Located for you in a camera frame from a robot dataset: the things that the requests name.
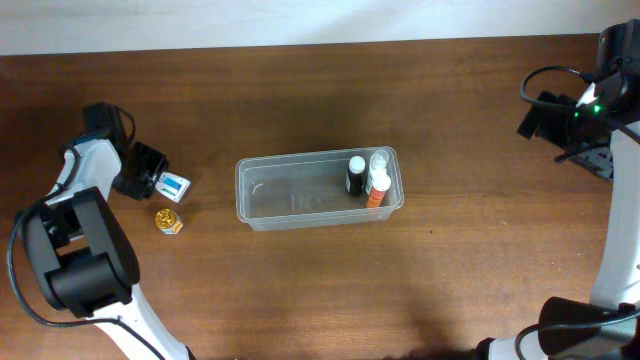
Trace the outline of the white Panadol box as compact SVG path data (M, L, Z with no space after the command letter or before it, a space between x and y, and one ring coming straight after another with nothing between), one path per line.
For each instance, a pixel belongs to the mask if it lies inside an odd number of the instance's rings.
M190 185L190 180L165 171L156 182L155 190L169 200L179 203L187 193Z

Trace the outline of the small gold lid jar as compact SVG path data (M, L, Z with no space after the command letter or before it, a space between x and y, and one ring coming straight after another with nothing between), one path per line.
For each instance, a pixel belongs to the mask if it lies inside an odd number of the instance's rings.
M183 228L180 216L171 209L162 209L155 215L156 226L167 235L175 235Z

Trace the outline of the white spray bottle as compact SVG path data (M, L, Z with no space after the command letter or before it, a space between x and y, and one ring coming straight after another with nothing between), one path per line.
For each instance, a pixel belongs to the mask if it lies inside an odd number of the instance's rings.
M367 180L365 184L365 192L367 195L373 187L373 180L381 175L386 174L386 168L389 163L389 153L386 150L376 150L369 159L369 168L367 170Z

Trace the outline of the orange tube white cap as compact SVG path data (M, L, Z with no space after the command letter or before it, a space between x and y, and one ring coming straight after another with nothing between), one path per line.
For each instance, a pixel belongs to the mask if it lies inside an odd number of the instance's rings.
M379 174L373 177L369 197L366 203L367 208L378 208L384 199L386 192L391 187L392 181L387 174Z

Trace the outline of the dark syrup bottle white cap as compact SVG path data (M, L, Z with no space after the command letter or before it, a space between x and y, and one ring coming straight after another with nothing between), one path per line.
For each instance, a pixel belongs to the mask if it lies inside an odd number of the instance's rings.
M365 159L361 156L350 158L346 172L346 188L351 196L359 196L363 189L363 173L366 168Z

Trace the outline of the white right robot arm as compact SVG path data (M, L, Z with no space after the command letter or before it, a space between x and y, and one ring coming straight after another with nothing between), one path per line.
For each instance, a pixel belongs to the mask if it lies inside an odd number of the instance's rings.
M588 302L551 297L538 321L511 338L487 338L475 359L636 359L639 356L639 22L599 35L596 67L574 100L543 91L517 132L562 149L569 161L613 184L602 262Z

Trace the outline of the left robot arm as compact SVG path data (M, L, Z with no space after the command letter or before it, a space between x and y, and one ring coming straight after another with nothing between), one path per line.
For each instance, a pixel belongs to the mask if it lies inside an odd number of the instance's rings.
M190 182L169 172L165 154L136 141L136 128L122 122L127 115L105 102L84 107L85 131L63 147L52 190L16 217L10 284L27 315L44 326L96 326L130 359L190 359L189 347L146 300L135 251L107 203L112 191L137 201L158 192L179 202ZM47 320L27 303L14 268L17 242L45 300L73 320Z

